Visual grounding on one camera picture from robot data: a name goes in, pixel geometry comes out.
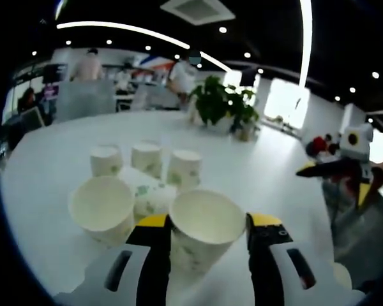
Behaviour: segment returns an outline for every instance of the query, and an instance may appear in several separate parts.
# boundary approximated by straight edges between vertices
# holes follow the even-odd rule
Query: ceiling
[[[184,49],[166,41],[131,31],[80,27],[56,30],[73,21],[107,21],[143,27],[171,36],[221,62],[239,61],[266,66],[264,77],[298,81],[302,57],[302,16],[299,0],[221,0],[234,20],[194,26],[160,9],[166,0],[68,0],[57,22],[56,2],[24,9],[15,39],[22,41],[18,61],[31,60],[32,49],[50,56],[71,40],[72,47],[108,47],[139,50],[151,45],[153,54],[173,58]],[[383,0],[312,0],[313,38],[307,86],[316,94],[340,103],[353,102],[367,112],[383,110]],[[219,32],[219,27],[227,33]],[[251,58],[244,58],[244,53]],[[203,69],[218,69],[203,60]],[[245,64],[231,68],[245,68]],[[379,79],[372,72],[380,74]],[[353,94],[349,87],[355,87]]]

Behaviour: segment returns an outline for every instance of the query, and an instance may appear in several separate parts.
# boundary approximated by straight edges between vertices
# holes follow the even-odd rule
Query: air vent
[[[219,0],[170,0],[160,8],[195,26],[236,17]]]

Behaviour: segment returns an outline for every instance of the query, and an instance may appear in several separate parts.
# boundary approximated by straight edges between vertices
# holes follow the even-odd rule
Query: upside-down paper cup
[[[187,191],[200,184],[202,157],[189,150],[172,152],[167,171],[167,183],[177,187],[179,191]]]
[[[116,177],[94,177],[71,196],[72,219],[95,240],[110,246],[129,237],[135,201],[130,188]]]
[[[213,191],[181,193],[169,208],[173,223],[171,262],[206,273],[245,230],[245,213]]]
[[[122,166],[122,153],[117,145],[97,145],[92,148],[91,170],[94,177],[117,175]]]
[[[161,152],[159,145],[141,142],[132,147],[131,165],[156,179],[161,177]]]

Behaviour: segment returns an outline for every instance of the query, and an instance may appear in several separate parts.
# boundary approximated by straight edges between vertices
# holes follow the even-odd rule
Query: red object
[[[313,142],[313,149],[316,154],[326,150],[327,143],[325,139],[323,139],[322,137],[318,136],[314,138],[312,142]]]

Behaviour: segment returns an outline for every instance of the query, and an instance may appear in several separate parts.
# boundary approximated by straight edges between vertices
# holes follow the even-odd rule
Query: table surface
[[[49,294],[75,289],[85,267],[106,249],[73,223],[67,209],[68,195],[91,176],[91,147],[116,143],[128,164],[131,146],[141,140],[162,142],[165,166],[170,149],[200,152],[202,187],[227,195],[247,212],[279,217],[294,240],[311,242],[319,256],[333,260],[320,182],[294,175],[307,162],[296,139],[263,127],[256,142],[241,143],[190,126],[181,112],[117,113],[25,135],[1,177],[14,238]],[[176,273],[168,305],[254,305],[244,236],[203,279],[178,281]]]

